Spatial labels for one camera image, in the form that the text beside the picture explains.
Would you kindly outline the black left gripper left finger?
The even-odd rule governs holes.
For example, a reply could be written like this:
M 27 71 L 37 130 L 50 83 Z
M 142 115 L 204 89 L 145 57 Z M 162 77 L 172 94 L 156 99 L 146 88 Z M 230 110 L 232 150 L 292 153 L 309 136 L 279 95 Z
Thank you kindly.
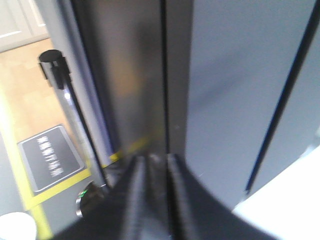
M 146 199 L 146 159 L 135 156 L 107 197 L 54 240 L 138 240 Z

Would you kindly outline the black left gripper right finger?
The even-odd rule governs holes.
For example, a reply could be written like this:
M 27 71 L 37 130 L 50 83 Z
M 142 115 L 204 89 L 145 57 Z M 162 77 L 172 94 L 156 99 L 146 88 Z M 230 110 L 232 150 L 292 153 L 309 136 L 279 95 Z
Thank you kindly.
M 273 240 L 215 199 L 175 154 L 167 156 L 169 224 L 174 240 Z

